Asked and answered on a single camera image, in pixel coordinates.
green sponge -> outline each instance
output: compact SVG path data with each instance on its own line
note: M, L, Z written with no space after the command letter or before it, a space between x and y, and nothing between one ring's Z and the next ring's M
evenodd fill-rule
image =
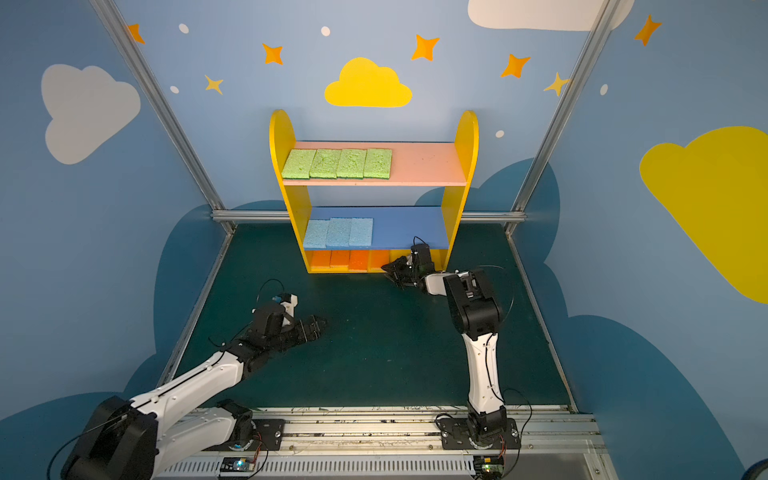
M310 177L312 159L317 150L291 150L283 165L283 178L304 179Z
M366 166L366 151L355 148L345 148L341 151L339 167L336 175L341 178L362 178L362 170Z
M392 166L392 151L387 148L369 148L366 155L366 167L363 174L366 178L389 179L389 168Z
M339 165L341 150L320 148L315 154L315 161L310 168L312 178L336 178L336 167Z

yellow shelf side panel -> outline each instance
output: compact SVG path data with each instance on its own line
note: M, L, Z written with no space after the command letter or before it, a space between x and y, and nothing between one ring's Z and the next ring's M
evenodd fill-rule
M288 114L283 110L275 110L270 119L270 152L272 154L272 166L275 167L275 176L286 202L286 209L290 216L290 223L299 241L299 249L304 259L306 271L310 271L310 259L304 251L304 234L306 225L312 214L310 192L306 186L287 186L283 184L283 166L288 159L288 154L296 145L296 135L293 133L293 125Z
M440 263L442 268L448 268L448 260L453 251L453 243L456 240L458 224L462 220L462 212L467 202L472 178L475 176L475 167L478 163L478 144L480 133L478 118L474 111L467 110L458 121L456 140L454 146L458 159L462 163L462 169L467 180L465 187L446 187L442 196L442 216L445 220L445 232L448 234L448 250L443 250Z

orange sponge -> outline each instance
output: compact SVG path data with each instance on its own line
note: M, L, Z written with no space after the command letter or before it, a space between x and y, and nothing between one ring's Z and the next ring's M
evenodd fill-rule
M369 272L381 272L382 265L389 263L389 250L371 250L370 261L368 262Z
M355 273L368 271L368 250L352 250L349 253L349 271Z
M331 252L331 268L349 267L349 250L334 250Z
M331 267L331 251L330 250L314 250L311 252L310 269L311 270L328 270Z

ventilation grille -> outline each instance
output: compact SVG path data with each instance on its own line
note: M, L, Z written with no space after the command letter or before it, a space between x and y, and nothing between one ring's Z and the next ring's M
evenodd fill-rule
M219 459L190 457L158 478L216 478ZM346 475L474 475L472 457L464 455L350 455L269 458L260 472L269 477ZM247 478L247 473L224 473L221 478Z
M221 458L191 456L168 467L157 478L218 478Z

dark green floor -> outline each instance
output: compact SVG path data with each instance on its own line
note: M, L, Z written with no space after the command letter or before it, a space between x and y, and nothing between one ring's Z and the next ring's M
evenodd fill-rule
M568 404L501 226L462 225L450 269L482 264L506 269L486 269L502 311L515 294L498 340L502 388L516 388L534 404ZM445 297L398 290L380 274L309 275L289 224L237 228L178 374L216 350L209 336L228 340L250 321L257 290L271 277L299 297L299 318L324 316L328 331L320 340L274 355L253 377L214 400L232 398L250 408L466 404L466 351ZM278 289L270 282L260 303ZM507 403L523 403L514 395L508 393Z

